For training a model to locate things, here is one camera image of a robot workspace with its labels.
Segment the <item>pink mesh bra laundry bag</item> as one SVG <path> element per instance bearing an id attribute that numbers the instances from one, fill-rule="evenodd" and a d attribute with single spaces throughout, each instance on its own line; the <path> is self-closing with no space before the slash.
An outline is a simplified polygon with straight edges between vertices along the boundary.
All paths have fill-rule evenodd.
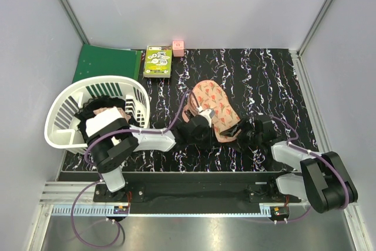
<path id="1" fill-rule="evenodd" d="M 234 136 L 223 135 L 222 132 L 229 130 L 240 122 L 240 117 L 231 107 L 225 91 L 215 81 L 200 81 L 189 96 L 187 104 L 183 108 L 182 118 L 188 122 L 191 116 L 199 114 L 199 110 L 213 109 L 212 125 L 214 134 L 220 143 L 229 143 L 236 140 L 239 130 Z"/>

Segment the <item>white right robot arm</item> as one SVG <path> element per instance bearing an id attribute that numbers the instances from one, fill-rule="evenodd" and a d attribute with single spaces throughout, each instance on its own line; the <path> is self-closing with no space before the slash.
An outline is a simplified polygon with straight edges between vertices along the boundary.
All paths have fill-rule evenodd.
<path id="1" fill-rule="evenodd" d="M 292 195 L 309 202 L 318 213 L 345 209 L 358 200 L 358 191 L 338 153 L 320 153 L 299 147 L 291 139 L 283 140 L 275 131 L 275 117 L 260 115 L 253 122 L 241 119 L 220 132 L 234 138 L 238 149 L 258 149 L 267 161 L 284 163 L 294 173 L 279 176 L 267 186 L 274 202 Z"/>

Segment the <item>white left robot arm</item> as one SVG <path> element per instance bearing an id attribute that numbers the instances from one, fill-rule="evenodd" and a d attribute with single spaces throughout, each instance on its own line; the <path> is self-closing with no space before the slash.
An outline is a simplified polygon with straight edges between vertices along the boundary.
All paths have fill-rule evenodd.
<path id="1" fill-rule="evenodd" d="M 171 128 L 145 129 L 128 124 L 110 109 L 86 121 L 88 153 L 105 182 L 106 194 L 115 202 L 126 197 L 127 187 L 121 164 L 133 152 L 158 150 L 169 152 L 202 143 L 212 133 L 211 111 L 203 111 L 188 122 Z"/>

